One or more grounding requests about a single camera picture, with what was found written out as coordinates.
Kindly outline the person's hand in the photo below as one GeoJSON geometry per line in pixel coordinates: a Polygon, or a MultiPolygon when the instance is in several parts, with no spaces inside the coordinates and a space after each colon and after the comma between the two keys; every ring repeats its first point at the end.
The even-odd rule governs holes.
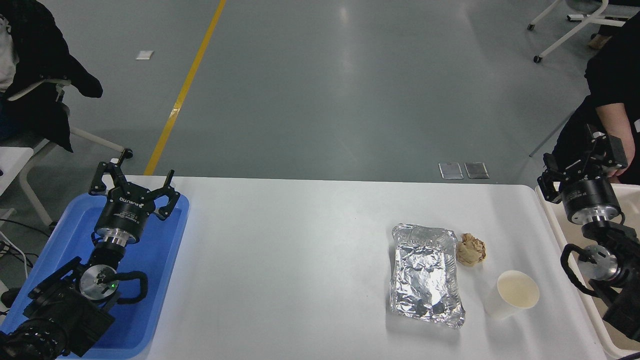
{"type": "Polygon", "coordinates": [[[617,178],[617,182],[636,184],[639,180],[639,167],[636,161],[636,142],[633,132],[611,132],[611,137],[620,139],[627,160],[627,167],[617,169],[608,174],[609,178],[617,178]]]}

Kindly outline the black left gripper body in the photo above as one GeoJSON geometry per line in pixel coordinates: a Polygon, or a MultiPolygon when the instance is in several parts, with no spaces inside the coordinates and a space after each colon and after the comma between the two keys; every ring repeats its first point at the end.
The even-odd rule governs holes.
{"type": "Polygon", "coordinates": [[[155,210],[154,200],[146,187],[131,185],[128,189],[113,187],[106,193],[106,203],[94,232],[105,238],[110,231],[126,233],[127,243],[138,243],[151,212],[155,210]]]}

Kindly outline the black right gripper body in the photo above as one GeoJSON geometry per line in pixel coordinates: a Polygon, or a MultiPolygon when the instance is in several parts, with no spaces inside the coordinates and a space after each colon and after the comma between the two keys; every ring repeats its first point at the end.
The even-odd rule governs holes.
{"type": "Polygon", "coordinates": [[[568,221],[610,221],[622,214],[613,185],[606,177],[563,175],[558,191],[568,221]]]}

